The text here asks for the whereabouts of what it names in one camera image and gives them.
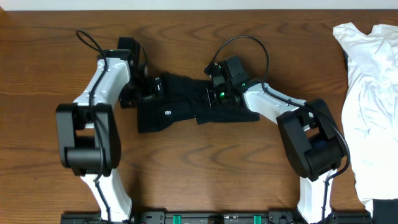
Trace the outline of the black t-shirt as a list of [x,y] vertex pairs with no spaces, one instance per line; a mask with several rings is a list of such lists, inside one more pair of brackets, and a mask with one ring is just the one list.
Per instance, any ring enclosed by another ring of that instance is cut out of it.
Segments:
[[163,73],[164,95],[137,105],[137,129],[140,133],[162,131],[173,123],[195,119],[197,124],[259,121],[259,114],[245,106],[233,107],[208,102],[209,80]]

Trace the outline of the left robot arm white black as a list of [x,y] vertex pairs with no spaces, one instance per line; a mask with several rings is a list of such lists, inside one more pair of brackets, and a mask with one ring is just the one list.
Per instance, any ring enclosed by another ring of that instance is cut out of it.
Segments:
[[117,103],[130,106],[140,98],[136,80],[146,77],[143,50],[104,50],[82,93],[55,110],[58,150],[63,167],[90,189],[100,212],[74,215],[72,223],[129,223],[133,202],[119,174],[121,139],[114,117]]

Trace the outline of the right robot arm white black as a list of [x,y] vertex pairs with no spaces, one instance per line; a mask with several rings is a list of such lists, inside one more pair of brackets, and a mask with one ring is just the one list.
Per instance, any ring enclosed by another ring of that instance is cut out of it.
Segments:
[[206,97],[210,106],[242,106],[278,126],[288,161],[300,177],[297,210],[302,221],[333,223],[330,185],[348,169],[351,155],[327,104],[278,92],[252,79],[241,65],[211,62],[204,73],[213,82]]

